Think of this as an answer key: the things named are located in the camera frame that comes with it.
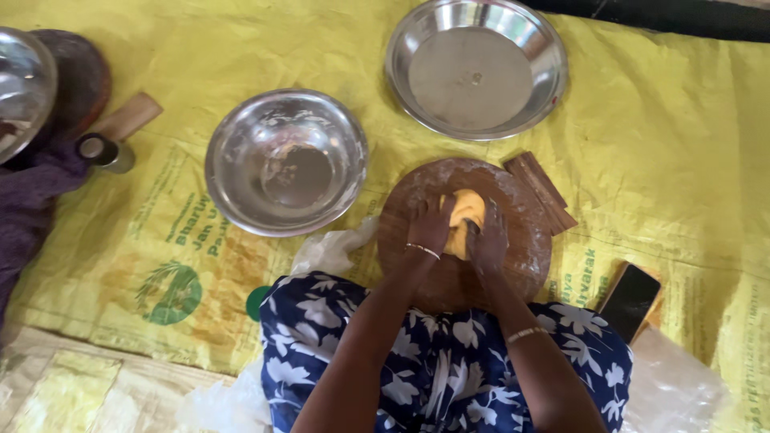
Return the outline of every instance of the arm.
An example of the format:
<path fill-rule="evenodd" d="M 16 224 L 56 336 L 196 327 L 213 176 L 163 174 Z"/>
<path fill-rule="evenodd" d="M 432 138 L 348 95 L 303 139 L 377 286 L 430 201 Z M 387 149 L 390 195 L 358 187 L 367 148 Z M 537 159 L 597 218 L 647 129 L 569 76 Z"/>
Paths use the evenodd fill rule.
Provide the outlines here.
<path fill-rule="evenodd" d="M 503 259 L 508 248 L 507 222 L 494 202 L 487 203 L 484 230 L 473 225 L 468 250 L 484 292 L 494 306 L 532 422 L 540 433 L 605 432 L 604 422 L 582 381 L 559 347 L 537 332 L 508 344 L 519 331 L 540 327 L 518 292 L 508 287 Z"/>
<path fill-rule="evenodd" d="M 449 233 L 454 196 L 423 203 L 413 215 L 408 242 L 440 253 Z M 340 345 L 300 411 L 292 431 L 372 431 L 380 401 L 380 371 L 393 347 L 412 295 L 436 258 L 408 248 L 350 318 Z"/>

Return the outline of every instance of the hand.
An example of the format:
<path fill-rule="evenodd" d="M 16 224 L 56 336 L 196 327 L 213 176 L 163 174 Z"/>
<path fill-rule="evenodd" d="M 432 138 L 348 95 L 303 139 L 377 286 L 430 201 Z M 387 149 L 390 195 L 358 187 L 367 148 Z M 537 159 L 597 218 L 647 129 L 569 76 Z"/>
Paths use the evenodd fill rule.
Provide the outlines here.
<path fill-rule="evenodd" d="M 468 220 L 468 237 L 465 240 L 470 264 L 479 277 L 502 272 L 508 250 L 508 222 L 505 215 L 492 199 L 487 199 L 486 208 L 484 229 L 480 230 L 479 226 Z"/>
<path fill-rule="evenodd" d="M 439 209 L 439 196 L 432 196 L 412 211 L 407 242 L 420 245 L 441 255 L 449 237 L 449 217 L 452 215 L 454 194 L 446 195 L 444 205 Z"/>

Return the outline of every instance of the mobile phone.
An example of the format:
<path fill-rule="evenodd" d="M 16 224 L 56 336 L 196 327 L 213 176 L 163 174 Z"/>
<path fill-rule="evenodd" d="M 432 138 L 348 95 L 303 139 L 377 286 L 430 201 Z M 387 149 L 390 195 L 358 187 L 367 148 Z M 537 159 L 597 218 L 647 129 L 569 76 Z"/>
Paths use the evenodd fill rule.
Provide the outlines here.
<path fill-rule="evenodd" d="M 661 289 L 660 281 L 626 262 L 618 271 L 620 278 L 607 293 L 599 314 L 630 344 Z"/>

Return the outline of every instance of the woman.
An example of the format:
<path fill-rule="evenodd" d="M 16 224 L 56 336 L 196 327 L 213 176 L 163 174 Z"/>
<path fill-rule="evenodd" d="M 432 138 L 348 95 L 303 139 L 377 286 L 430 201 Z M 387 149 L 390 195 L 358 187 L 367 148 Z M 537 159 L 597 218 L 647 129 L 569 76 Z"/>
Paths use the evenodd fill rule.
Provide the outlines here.
<path fill-rule="evenodd" d="M 453 196 L 413 215 L 409 246 L 375 290 L 313 272 L 260 308 L 262 379 L 276 431 L 616 433 L 632 355 L 590 310 L 529 304 L 502 272 L 507 224 L 487 202 L 467 249 L 493 311 L 410 309 L 447 242 Z"/>

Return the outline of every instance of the wooden handle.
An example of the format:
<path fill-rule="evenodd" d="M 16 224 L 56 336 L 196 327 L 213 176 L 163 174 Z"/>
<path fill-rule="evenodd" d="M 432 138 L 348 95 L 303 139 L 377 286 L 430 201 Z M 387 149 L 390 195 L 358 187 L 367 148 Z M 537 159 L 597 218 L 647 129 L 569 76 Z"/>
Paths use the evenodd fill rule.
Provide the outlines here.
<path fill-rule="evenodd" d="M 551 236 L 577 226 L 578 222 L 567 213 L 567 202 L 559 194 L 551 178 L 534 158 L 532 152 L 525 152 L 503 163 L 503 167 L 512 175 L 524 181 L 534 191 L 545 210 L 545 216 L 551 227 Z"/>
<path fill-rule="evenodd" d="M 95 123 L 91 132 L 100 133 L 112 141 L 123 141 L 162 112 L 163 107 L 150 95 L 140 92 L 115 112 Z"/>

